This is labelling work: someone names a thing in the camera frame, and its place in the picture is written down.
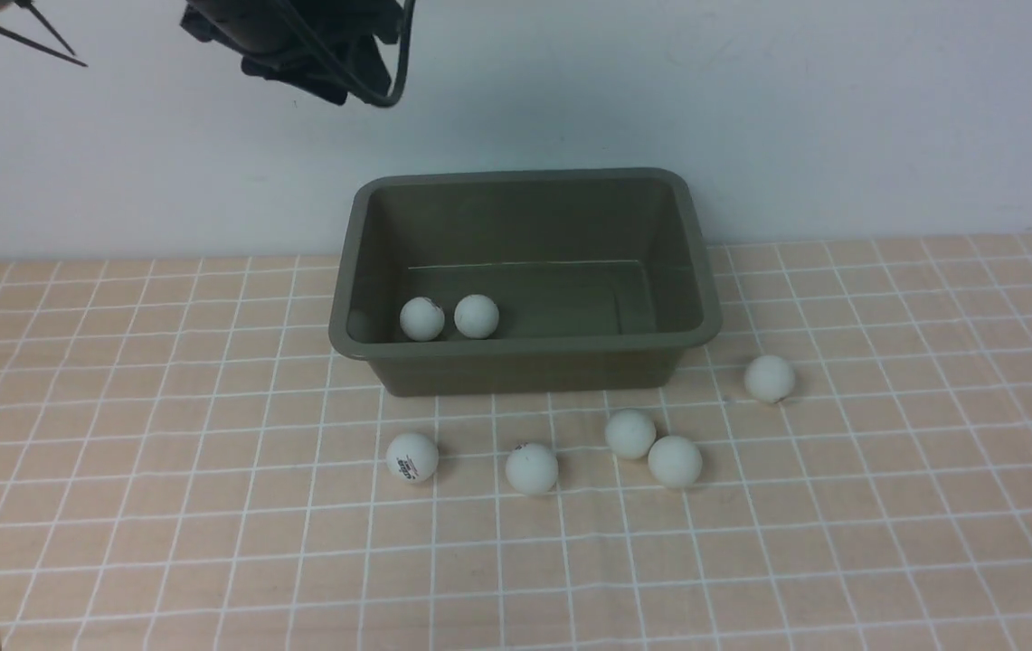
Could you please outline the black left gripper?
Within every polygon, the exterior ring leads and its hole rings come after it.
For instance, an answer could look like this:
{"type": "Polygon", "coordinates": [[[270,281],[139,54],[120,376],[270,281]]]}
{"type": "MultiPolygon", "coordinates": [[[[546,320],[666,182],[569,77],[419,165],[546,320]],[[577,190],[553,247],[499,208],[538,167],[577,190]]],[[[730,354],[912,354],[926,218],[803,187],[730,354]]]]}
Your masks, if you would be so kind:
{"type": "Polygon", "coordinates": [[[247,77],[343,106],[394,107],[408,73],[405,1],[189,1],[181,28],[241,57],[247,77]]]}

